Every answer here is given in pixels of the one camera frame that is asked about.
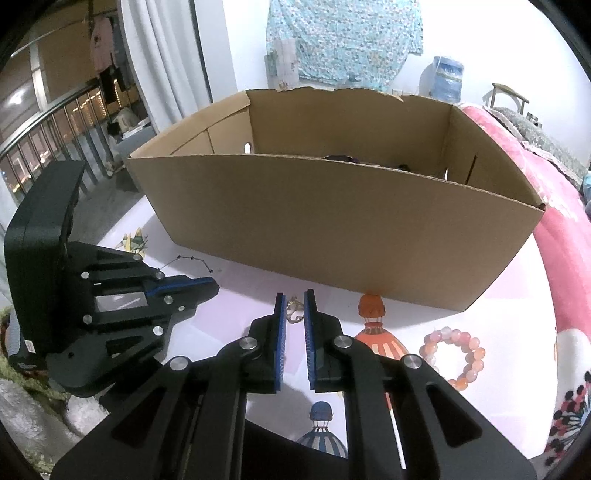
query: railing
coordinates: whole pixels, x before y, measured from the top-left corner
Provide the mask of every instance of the railing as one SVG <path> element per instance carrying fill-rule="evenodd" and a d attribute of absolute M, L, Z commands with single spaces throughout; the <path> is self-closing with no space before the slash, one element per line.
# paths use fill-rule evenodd
<path fill-rule="evenodd" d="M 33 115 L 0 145 L 2 177 L 20 202 L 45 165 L 53 160 L 85 163 L 83 193 L 107 177 L 113 161 L 103 130 L 109 112 L 97 79 L 71 90 Z"/>

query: open cardboard box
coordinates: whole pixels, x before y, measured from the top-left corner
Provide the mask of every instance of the open cardboard box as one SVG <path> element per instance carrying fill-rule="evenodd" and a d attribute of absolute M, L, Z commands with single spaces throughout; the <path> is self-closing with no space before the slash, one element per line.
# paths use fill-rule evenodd
<path fill-rule="evenodd" d="M 372 90 L 237 93 L 126 162 L 179 245 L 451 310 L 490 286 L 544 212 L 461 110 Z"/>

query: white tablecloth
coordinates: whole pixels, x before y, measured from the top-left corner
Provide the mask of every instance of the white tablecloth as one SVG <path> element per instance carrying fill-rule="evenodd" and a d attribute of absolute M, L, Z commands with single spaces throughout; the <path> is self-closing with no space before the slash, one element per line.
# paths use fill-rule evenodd
<path fill-rule="evenodd" d="M 319 310 L 337 316 L 344 333 L 355 336 L 363 330 L 358 313 L 360 293 L 179 247 L 146 198 L 115 225 L 100 245 L 114 248 L 124 234 L 133 236 L 137 228 L 147 238 L 148 265 L 162 267 L 177 255 L 195 255 L 214 270 L 212 276 L 220 285 L 215 298 L 199 306 L 192 318 L 174 325 L 167 350 L 159 357 L 162 361 L 177 355 L 194 361 L 215 355 L 223 345 L 243 336 L 252 320 L 272 313 L 277 292 L 302 301 L 304 292 L 313 288 Z M 178 260 L 163 271 L 167 275 L 209 275 L 205 266 L 195 260 Z M 486 349 L 485 368 L 462 394 L 525 456 L 531 458 L 543 452 L 556 399 L 556 323 L 550 288 L 533 236 L 486 293 L 463 313 L 388 299 L 384 299 L 384 305 L 384 328 L 411 353 L 418 353 L 425 335 L 444 326 L 477 336 Z M 334 414 L 329 430 L 346 445 L 341 396 L 309 390 L 303 323 L 288 324 L 285 357 L 281 392 L 249 395 L 246 418 L 297 440 L 311 430 L 309 412 L 313 403 L 327 401 Z M 466 365 L 465 354 L 453 345 L 440 343 L 436 357 L 445 378 L 456 378 Z"/>

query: ceiling light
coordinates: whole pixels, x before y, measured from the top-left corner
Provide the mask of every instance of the ceiling light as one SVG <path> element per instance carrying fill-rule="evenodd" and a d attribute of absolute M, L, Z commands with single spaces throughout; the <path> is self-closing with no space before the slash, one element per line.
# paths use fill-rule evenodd
<path fill-rule="evenodd" d="M 8 103 L 10 105 L 20 105 L 22 103 L 22 92 L 17 92 L 11 96 Z"/>

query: orange hot air balloon print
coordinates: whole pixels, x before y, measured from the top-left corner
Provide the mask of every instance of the orange hot air balloon print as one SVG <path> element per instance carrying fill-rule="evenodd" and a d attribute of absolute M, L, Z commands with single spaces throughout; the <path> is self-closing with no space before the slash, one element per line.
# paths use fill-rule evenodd
<path fill-rule="evenodd" d="M 408 353 L 408 350 L 400 340 L 382 326 L 382 319 L 385 315 L 386 307 L 380 296 L 363 295 L 359 299 L 359 316 L 365 321 L 365 328 L 355 338 L 378 355 L 400 360 Z M 388 400 L 388 407 L 392 408 L 387 395 L 386 400 Z"/>

